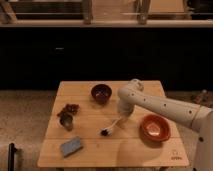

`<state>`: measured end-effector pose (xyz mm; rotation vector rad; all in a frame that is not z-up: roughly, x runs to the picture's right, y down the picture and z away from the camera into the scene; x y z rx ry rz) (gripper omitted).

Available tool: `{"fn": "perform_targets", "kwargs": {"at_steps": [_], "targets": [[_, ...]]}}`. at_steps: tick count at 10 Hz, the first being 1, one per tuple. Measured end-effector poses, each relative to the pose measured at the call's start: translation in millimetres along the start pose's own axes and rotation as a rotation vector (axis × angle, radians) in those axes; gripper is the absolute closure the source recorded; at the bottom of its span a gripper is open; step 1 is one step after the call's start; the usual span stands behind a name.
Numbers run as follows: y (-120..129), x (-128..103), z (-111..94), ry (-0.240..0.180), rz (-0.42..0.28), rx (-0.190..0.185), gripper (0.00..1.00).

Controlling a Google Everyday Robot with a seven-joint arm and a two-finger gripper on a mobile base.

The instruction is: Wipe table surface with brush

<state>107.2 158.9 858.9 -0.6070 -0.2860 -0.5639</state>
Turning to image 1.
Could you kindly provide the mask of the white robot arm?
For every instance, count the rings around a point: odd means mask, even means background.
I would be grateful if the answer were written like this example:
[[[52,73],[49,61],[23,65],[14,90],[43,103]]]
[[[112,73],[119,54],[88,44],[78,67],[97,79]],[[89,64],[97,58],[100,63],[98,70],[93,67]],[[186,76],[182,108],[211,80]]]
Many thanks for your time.
[[[141,80],[132,79],[117,91],[118,112],[130,116],[134,106],[159,114],[198,133],[193,171],[213,171],[213,109],[143,92]]]

